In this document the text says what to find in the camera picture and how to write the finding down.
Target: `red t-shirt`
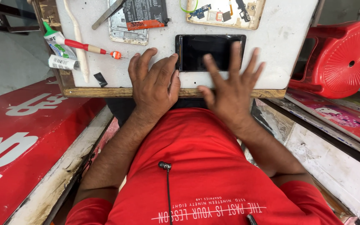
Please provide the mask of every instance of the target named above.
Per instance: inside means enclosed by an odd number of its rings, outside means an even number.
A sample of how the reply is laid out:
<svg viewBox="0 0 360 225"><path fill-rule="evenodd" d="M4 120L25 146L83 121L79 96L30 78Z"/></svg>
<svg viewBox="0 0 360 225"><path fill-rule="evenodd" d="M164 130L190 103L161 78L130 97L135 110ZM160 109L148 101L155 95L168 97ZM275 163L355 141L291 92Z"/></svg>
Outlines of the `red t-shirt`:
<svg viewBox="0 0 360 225"><path fill-rule="evenodd" d="M171 110L138 150L114 205L85 199L67 225L169 224L166 170L173 224L342 224L311 184L290 181L278 188L249 163L236 137L209 110Z"/></svg>

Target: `screwdriver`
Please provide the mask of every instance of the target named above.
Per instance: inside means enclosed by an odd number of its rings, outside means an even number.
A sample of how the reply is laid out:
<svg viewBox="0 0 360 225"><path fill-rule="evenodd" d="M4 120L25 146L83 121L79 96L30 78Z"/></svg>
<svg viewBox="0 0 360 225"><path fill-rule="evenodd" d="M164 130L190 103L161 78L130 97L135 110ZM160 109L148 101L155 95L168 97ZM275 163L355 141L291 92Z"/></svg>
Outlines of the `screwdriver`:
<svg viewBox="0 0 360 225"><path fill-rule="evenodd" d="M56 42L58 44L65 44L65 45L73 47L73 48L84 49L88 52L93 52L93 53L98 53L98 54L110 54L112 56L112 58L114 58L114 59L121 59L121 58L127 59L126 57L122 56L122 54L118 51L113 51L113 52L108 53L106 50L98 48L97 46L94 46L91 44L82 44L82 43L74 41L74 40L63 39L59 36L56 37Z"/></svg>

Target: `phone battery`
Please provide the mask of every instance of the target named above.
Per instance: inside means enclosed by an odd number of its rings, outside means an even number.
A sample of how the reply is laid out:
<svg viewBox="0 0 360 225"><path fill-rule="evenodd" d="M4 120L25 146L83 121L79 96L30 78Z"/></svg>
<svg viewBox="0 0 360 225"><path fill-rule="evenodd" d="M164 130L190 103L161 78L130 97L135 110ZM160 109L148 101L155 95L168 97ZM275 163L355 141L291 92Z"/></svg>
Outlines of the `phone battery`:
<svg viewBox="0 0 360 225"><path fill-rule="evenodd" d="M167 26L165 0L126 0L123 13L128 30Z"/></svg>

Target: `black pants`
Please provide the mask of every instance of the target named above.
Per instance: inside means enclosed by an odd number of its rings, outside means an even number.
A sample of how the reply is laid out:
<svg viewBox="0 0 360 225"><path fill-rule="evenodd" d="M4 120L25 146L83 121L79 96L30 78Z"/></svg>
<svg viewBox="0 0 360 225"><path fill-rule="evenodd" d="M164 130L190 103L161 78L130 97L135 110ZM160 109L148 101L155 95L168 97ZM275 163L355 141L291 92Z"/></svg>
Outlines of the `black pants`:
<svg viewBox="0 0 360 225"><path fill-rule="evenodd" d="M136 103L133 98L106 98L105 101L112 114L116 117L119 127L123 126L136 107ZM189 107L207 109L204 99L188 98L178 99L170 110Z"/></svg>

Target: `black screen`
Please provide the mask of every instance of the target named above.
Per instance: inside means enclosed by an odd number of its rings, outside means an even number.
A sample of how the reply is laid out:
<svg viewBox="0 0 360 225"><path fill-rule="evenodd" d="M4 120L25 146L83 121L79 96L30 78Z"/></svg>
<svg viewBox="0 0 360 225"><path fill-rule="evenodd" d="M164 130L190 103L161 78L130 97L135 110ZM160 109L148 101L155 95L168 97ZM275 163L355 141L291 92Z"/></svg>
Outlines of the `black screen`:
<svg viewBox="0 0 360 225"><path fill-rule="evenodd" d="M206 71L203 63L205 54L212 54L219 70L228 70L230 46L234 41L242 41L242 53L245 47L245 35L180 35L180 71Z"/></svg>

